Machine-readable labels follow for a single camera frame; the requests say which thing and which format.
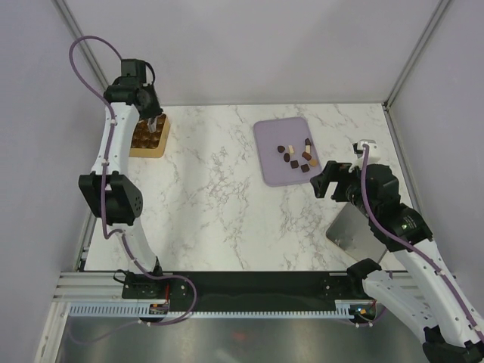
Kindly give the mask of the steel slotted tongs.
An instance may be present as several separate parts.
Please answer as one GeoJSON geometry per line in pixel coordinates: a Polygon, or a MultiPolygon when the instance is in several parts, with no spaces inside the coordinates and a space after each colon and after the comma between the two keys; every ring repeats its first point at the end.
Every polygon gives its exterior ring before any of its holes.
{"type": "Polygon", "coordinates": [[[158,116],[147,119],[147,129],[149,133],[155,133],[157,131],[158,116]]]}

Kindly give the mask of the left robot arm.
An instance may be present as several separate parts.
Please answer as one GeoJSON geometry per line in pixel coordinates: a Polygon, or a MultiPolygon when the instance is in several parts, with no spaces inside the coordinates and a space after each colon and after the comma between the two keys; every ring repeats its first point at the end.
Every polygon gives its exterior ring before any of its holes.
{"type": "Polygon", "coordinates": [[[163,294],[166,282],[141,224],[142,192],[128,177],[136,126],[145,122],[148,130],[155,132],[157,119],[163,113],[154,82],[147,81],[147,72],[154,70],[144,60],[121,60],[121,76],[101,98],[107,105],[98,157],[91,172],[79,177],[79,189],[93,215],[101,220],[103,237],[115,237],[130,269],[144,274],[139,290],[149,298],[157,298],[163,294]]]}

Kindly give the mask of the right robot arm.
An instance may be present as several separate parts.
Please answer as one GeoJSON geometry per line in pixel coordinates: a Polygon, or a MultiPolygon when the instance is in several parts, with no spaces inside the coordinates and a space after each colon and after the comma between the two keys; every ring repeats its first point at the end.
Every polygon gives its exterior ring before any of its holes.
{"type": "Polygon", "coordinates": [[[310,183],[317,198],[335,183],[332,200],[352,204],[368,219],[372,234],[405,267],[423,299],[403,290],[371,259],[348,269],[348,294],[368,295],[393,313],[419,339],[428,361],[481,362],[483,319],[445,267],[423,217],[401,202],[391,169],[330,161],[310,183]]]}

